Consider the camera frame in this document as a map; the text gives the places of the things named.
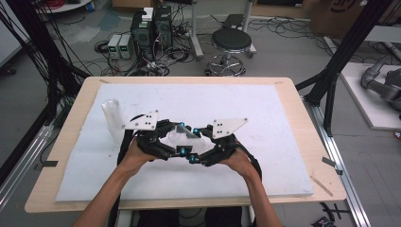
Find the black chair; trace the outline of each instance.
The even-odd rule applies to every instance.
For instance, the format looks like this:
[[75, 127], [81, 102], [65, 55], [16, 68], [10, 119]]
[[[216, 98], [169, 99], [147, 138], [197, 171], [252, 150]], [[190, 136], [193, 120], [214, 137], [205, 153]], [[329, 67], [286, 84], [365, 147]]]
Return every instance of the black chair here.
[[246, 70], [242, 61], [232, 56], [232, 54], [243, 53], [251, 47], [252, 39], [244, 31], [235, 28], [223, 28], [217, 30], [212, 35], [212, 45], [224, 52], [223, 55], [217, 55], [209, 61], [206, 76], [212, 74], [218, 76], [239, 76]]

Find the wooden table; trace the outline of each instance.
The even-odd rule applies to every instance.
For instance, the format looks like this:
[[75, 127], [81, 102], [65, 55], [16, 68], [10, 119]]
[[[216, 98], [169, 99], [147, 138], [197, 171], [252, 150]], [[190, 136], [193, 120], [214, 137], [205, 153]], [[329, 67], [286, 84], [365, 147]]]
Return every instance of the wooden table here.
[[[285, 109], [288, 123], [301, 152], [305, 167], [311, 178], [315, 193], [309, 197], [271, 198], [273, 203], [308, 201], [343, 201], [346, 194], [335, 169], [322, 162], [328, 158], [321, 139], [306, 112], [294, 84], [287, 78], [205, 78], [205, 77], [167, 77], [167, 78], [87, 78], [68, 115], [60, 135], [48, 157], [57, 160], [56, 167], [44, 167], [26, 202], [28, 213], [60, 212], [83, 210], [88, 201], [56, 202], [65, 167], [71, 150], [76, 144], [81, 127], [96, 98], [102, 83], [175, 83], [175, 84], [266, 84], [274, 85]], [[121, 209], [151, 209], [169, 207], [207, 207], [249, 205], [249, 198], [182, 199], [157, 201], [121, 201]]]

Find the right hand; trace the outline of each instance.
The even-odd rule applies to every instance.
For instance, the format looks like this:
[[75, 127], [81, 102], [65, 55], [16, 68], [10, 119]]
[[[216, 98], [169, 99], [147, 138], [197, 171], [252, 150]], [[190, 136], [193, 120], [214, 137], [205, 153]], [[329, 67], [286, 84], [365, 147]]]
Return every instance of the right hand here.
[[239, 148], [230, 158], [219, 163], [228, 166], [244, 178], [250, 176], [252, 171], [255, 171], [247, 154]]
[[118, 167], [133, 176], [139, 171], [142, 165], [155, 159], [157, 159], [157, 157], [146, 154], [138, 148], [136, 139], [134, 138], [124, 159]]

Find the white metal bracket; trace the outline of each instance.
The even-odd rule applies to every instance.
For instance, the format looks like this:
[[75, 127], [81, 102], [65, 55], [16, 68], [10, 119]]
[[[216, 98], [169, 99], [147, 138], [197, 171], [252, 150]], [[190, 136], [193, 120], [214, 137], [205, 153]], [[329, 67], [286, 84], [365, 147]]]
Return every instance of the white metal bracket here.
[[158, 111], [150, 112], [123, 125], [124, 130], [154, 131], [156, 129]]
[[219, 139], [231, 135], [248, 122], [248, 118], [217, 119], [213, 122], [213, 138]]

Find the white foam board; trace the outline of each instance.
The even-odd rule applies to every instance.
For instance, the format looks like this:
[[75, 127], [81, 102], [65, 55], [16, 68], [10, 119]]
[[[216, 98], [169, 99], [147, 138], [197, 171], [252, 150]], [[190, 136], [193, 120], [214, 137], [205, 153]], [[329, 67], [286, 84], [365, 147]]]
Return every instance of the white foam board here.
[[[269, 85], [103, 84], [85, 120], [56, 201], [89, 201], [116, 165], [101, 103], [119, 100], [125, 119], [159, 111], [159, 119], [193, 128], [214, 119], [247, 117], [235, 132], [258, 159], [270, 196], [308, 196], [313, 187], [280, 98]], [[248, 196], [243, 179], [224, 165], [190, 165], [183, 158], [145, 164], [122, 191], [122, 200]]]
[[[360, 86], [363, 73], [371, 66], [371, 64], [350, 62], [342, 70], [341, 77], [371, 129], [400, 130], [401, 120], [399, 119], [399, 115], [401, 113], [393, 109], [387, 101], [381, 99], [378, 93]], [[399, 67], [383, 65], [380, 75], [377, 76], [376, 80], [384, 83], [387, 73]]]

